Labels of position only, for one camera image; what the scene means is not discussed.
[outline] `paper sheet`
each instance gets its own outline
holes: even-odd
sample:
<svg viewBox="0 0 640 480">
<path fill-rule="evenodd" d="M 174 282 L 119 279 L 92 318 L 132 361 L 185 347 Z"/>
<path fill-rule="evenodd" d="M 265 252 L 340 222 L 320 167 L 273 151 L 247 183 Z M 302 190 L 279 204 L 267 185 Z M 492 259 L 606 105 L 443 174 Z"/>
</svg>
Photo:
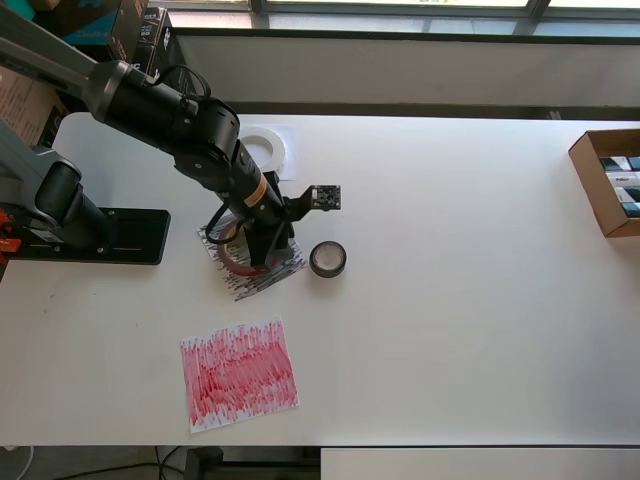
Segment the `paper sheet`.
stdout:
<svg viewBox="0 0 640 480">
<path fill-rule="evenodd" d="M 220 235 L 220 232 L 224 230 L 224 228 L 229 224 L 229 222 L 233 221 L 235 217 L 233 215 L 227 215 L 220 219 L 218 224 L 214 227 L 212 231 L 212 236 L 217 238 Z M 218 255 L 218 247 L 213 243 L 207 240 L 207 236 L 204 233 L 205 227 L 198 229 L 198 235 L 202 239 L 205 247 L 207 247 L 207 252 L 209 252 L 209 256 L 213 260 L 216 268 L 221 273 L 224 282 L 227 284 L 227 288 L 229 289 L 229 293 L 234 296 L 235 301 L 242 300 L 243 298 L 251 297 L 258 292 L 263 291 L 264 289 L 270 287 L 271 285 L 278 283 L 280 280 L 287 278 L 290 275 L 302 270 L 307 266 L 307 261 L 302 257 L 302 252 L 298 247 L 298 244 L 293 239 L 289 239 L 289 246 L 293 250 L 293 258 L 290 260 L 285 260 L 280 264 L 276 265 L 270 271 L 265 272 L 261 275 L 256 275 L 253 277 L 242 277 L 239 275 L 235 275 L 224 265 L 220 256 Z M 227 247 L 227 251 L 229 256 L 234 262 L 240 264 L 249 264 L 249 249 L 246 246 L 246 243 L 243 241 L 243 238 L 240 237 L 238 241 L 234 241 L 229 244 Z"/>
<path fill-rule="evenodd" d="M 181 342 L 191 433 L 297 407 L 280 318 Z"/>
</svg>

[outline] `paper with red marks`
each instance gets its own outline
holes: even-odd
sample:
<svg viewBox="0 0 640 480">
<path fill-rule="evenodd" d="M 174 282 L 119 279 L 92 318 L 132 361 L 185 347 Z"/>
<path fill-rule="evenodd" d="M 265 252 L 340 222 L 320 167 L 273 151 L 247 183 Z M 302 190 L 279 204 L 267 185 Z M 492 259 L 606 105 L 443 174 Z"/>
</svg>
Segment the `paper with red marks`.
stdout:
<svg viewBox="0 0 640 480">
<path fill-rule="evenodd" d="M 300 404 L 279 318 L 187 338 L 181 349 L 191 433 Z"/>
</svg>

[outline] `black cable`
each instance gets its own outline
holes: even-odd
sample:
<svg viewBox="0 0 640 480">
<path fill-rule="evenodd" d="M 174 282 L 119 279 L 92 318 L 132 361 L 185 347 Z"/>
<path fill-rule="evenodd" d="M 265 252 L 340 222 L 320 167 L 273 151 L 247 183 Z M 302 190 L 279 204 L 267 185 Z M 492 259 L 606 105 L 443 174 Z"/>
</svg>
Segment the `black cable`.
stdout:
<svg viewBox="0 0 640 480">
<path fill-rule="evenodd" d="M 153 447 L 153 449 L 156 452 L 156 462 L 160 464 L 160 452 L 158 452 L 158 447 L 155 446 Z M 160 466 L 158 467 L 158 480 L 167 480 L 167 477 L 165 477 L 164 473 L 162 473 L 162 464 L 160 464 Z"/>
<path fill-rule="evenodd" d="M 162 471 L 164 468 L 168 468 L 169 470 L 175 470 L 175 467 L 172 467 L 171 465 L 167 465 L 167 462 L 169 461 L 169 458 L 171 458 L 171 455 L 176 453 L 179 448 L 180 448 L 180 445 L 175 447 L 173 450 L 171 450 L 167 454 L 166 457 L 164 457 L 164 460 L 162 460 L 162 463 L 160 464 L 160 472 L 158 473 L 158 478 L 160 478 L 160 476 L 164 476 L 164 472 Z"/>
<path fill-rule="evenodd" d="M 169 74 L 171 72 L 173 72 L 174 70 L 186 70 L 191 75 L 193 75 L 196 78 L 196 80 L 198 80 L 200 85 L 202 86 L 202 95 L 196 95 L 196 94 L 185 95 L 189 100 L 200 101 L 200 100 L 208 100 L 209 98 L 211 98 L 211 87 L 209 86 L 207 81 L 204 79 L 204 77 L 202 75 L 200 75 L 199 73 L 194 72 L 193 70 L 191 70 L 186 65 L 182 65 L 182 64 L 171 65 L 171 66 L 165 68 L 162 71 L 162 73 L 160 73 L 160 76 L 155 81 L 148 82 L 146 84 L 146 86 L 153 88 L 156 85 L 160 85 L 162 82 L 164 82 L 165 78 L 167 78 L 169 76 Z"/>
<path fill-rule="evenodd" d="M 141 467 L 161 467 L 161 468 L 166 468 L 168 470 L 173 470 L 174 472 L 178 472 L 181 475 L 184 475 L 184 470 L 180 470 L 179 468 L 172 467 L 171 465 L 164 465 L 162 463 L 144 462 L 144 463 L 134 463 L 132 465 L 123 465 L 122 467 L 111 467 L 111 468 L 103 468 L 100 470 L 91 470 L 88 472 L 74 473 L 73 475 L 67 475 L 66 477 L 57 477 L 57 478 L 54 478 L 53 480 L 71 480 L 72 478 L 87 477 L 89 475 L 97 475 L 99 473 L 115 472 L 118 470 L 129 470 L 131 468 L 141 468 Z"/>
<path fill-rule="evenodd" d="M 238 238 L 238 234 L 240 233 L 240 227 L 242 227 L 242 225 L 246 221 L 244 218 L 239 220 L 238 223 L 236 223 L 236 231 L 229 238 L 223 238 L 222 240 L 218 238 L 213 238 L 211 236 L 211 231 L 214 229 L 216 224 L 220 221 L 220 218 L 222 217 L 224 212 L 227 211 L 227 208 L 229 208 L 229 201 L 225 200 L 224 202 L 222 202 L 222 206 L 218 209 L 218 211 L 213 215 L 213 217 L 211 217 L 211 220 L 209 220 L 209 223 L 207 223 L 207 226 L 204 229 L 204 234 L 207 237 L 207 240 L 209 240 L 214 245 L 226 245 L 227 243 L 233 242 L 236 238 Z"/>
</svg>

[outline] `tape roll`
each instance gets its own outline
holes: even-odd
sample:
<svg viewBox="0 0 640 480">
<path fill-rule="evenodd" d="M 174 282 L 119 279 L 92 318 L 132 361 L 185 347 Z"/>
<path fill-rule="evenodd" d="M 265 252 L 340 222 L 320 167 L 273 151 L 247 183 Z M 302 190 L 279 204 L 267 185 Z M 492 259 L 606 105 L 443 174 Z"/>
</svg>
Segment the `tape roll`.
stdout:
<svg viewBox="0 0 640 480">
<path fill-rule="evenodd" d="M 245 147 L 247 147 L 247 145 L 251 145 L 251 143 L 269 143 L 271 145 L 272 152 L 271 160 L 266 165 L 258 166 L 263 172 L 275 171 L 279 174 L 282 171 L 287 150 L 284 146 L 284 141 L 280 138 L 280 135 L 268 128 L 247 127 L 240 130 L 239 138 L 242 140 Z"/>
<path fill-rule="evenodd" d="M 337 277 L 347 264 L 347 251 L 338 242 L 320 242 L 309 255 L 309 266 L 322 278 Z"/>
</svg>

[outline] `window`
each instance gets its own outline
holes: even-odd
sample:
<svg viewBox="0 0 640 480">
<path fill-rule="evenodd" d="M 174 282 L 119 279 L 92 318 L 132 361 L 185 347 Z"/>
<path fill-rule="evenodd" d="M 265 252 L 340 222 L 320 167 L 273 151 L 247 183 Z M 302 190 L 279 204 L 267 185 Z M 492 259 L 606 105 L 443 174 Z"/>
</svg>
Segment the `window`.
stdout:
<svg viewBox="0 0 640 480">
<path fill-rule="evenodd" d="M 442 7 L 525 7 L 527 0 L 286 0 L 295 2 L 369 3 L 386 5 L 438 5 Z"/>
<path fill-rule="evenodd" d="M 640 0 L 152 1 L 182 10 L 268 14 L 243 17 L 257 29 L 640 38 Z"/>
<path fill-rule="evenodd" d="M 550 7 L 640 8 L 640 0 L 551 0 Z"/>
</svg>

